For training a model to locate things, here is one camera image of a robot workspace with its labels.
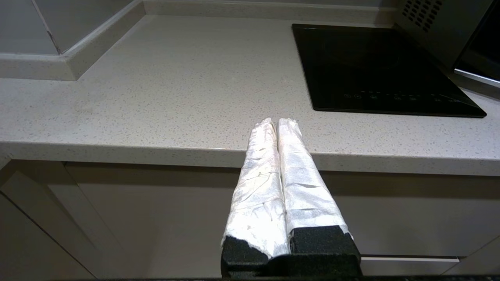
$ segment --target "induction cooktop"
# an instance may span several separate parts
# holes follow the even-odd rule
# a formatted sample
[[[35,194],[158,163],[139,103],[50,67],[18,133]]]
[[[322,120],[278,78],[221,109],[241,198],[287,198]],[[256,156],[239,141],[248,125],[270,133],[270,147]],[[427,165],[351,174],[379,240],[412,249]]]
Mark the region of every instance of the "induction cooktop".
[[[317,111],[483,118],[395,29],[293,24]]]

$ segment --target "white speckled countertop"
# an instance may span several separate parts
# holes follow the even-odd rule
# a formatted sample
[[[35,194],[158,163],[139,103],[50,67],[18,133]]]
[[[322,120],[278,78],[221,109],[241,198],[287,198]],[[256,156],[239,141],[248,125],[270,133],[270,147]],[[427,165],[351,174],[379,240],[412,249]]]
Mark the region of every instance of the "white speckled countertop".
[[[78,81],[0,79],[0,150],[241,167],[253,125],[291,117],[320,170],[500,176],[499,100],[466,91],[484,119],[314,111],[291,23],[146,15]]]

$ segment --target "white cabinet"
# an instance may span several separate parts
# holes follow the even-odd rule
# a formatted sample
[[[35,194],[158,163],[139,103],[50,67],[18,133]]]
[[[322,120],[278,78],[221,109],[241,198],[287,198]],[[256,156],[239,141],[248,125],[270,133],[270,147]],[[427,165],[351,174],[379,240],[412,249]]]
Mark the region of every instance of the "white cabinet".
[[[500,235],[500,177],[322,176],[365,255],[468,257]]]
[[[459,263],[458,258],[363,257],[364,276],[441,275]]]
[[[92,165],[66,169],[140,278],[217,278],[234,169]]]
[[[69,163],[140,277],[218,277],[238,169]],[[367,275],[442,274],[498,234],[496,177],[325,172]]]
[[[0,279],[94,278],[3,195],[0,195]]]
[[[94,276],[220,277],[239,169],[43,161],[18,168],[2,190]],[[482,262],[500,252],[500,178],[322,176],[364,255],[365,275],[500,268],[496,256]]]

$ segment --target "microwave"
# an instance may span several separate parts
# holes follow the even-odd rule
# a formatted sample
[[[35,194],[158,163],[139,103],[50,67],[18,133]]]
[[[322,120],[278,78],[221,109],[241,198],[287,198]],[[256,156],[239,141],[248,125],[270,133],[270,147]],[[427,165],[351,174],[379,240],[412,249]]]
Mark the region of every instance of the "microwave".
[[[395,27],[456,74],[500,88],[498,0],[400,0]]]

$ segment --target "wall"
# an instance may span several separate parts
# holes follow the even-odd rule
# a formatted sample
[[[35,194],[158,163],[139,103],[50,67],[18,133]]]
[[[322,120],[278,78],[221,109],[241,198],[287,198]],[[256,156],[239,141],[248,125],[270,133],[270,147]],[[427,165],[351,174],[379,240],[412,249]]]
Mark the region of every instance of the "wall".
[[[35,0],[61,52],[71,48],[131,1]]]
[[[31,0],[0,0],[0,52],[57,55]]]

